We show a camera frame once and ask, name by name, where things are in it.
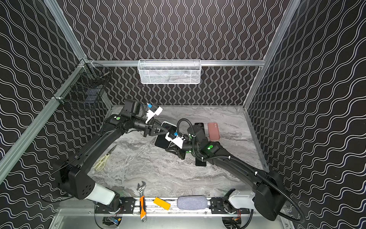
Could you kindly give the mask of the pink phone case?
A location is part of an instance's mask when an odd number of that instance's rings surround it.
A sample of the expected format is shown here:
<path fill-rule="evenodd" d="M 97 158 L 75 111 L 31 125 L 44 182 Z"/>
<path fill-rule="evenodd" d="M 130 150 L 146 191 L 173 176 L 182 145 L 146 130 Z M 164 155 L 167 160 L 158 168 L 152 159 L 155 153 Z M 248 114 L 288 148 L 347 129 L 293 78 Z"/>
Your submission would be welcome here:
<path fill-rule="evenodd" d="M 208 123 L 208 133 L 211 141 L 220 140 L 220 133 L 217 123 Z"/>

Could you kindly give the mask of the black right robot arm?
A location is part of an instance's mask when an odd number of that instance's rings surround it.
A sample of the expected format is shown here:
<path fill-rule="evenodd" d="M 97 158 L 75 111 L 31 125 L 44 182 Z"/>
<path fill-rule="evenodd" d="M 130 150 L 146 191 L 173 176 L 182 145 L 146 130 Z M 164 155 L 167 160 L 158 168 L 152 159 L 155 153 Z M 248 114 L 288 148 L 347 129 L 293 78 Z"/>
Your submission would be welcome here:
<path fill-rule="evenodd" d="M 162 135 L 173 143 L 167 151 L 177 154 L 189 152 L 198 161 L 209 162 L 247 183 L 254 192 L 254 208 L 266 219 L 274 221 L 281 216 L 292 222 L 305 222 L 303 211 L 285 190 L 278 173 L 251 166 L 232 155 L 219 142 L 209 140 L 199 125 L 192 125 L 186 118 L 178 121 L 179 124 L 182 122 L 189 125 L 186 134 L 181 133 L 179 127 L 162 127 Z"/>

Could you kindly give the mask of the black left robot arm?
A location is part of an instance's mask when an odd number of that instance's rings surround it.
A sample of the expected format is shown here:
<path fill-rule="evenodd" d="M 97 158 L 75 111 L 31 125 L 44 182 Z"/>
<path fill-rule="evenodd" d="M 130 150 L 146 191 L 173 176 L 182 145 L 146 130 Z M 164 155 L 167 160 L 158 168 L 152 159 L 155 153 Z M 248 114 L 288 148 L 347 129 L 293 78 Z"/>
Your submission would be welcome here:
<path fill-rule="evenodd" d="M 91 200 L 117 211 L 120 195 L 96 183 L 88 173 L 105 150 L 130 130 L 142 132 L 143 136 L 167 134 L 168 130 L 155 118 L 162 110 L 158 105 L 126 100 L 121 111 L 106 118 L 99 133 L 75 156 L 67 161 L 55 162 L 52 176 L 59 188 L 79 200 Z"/>

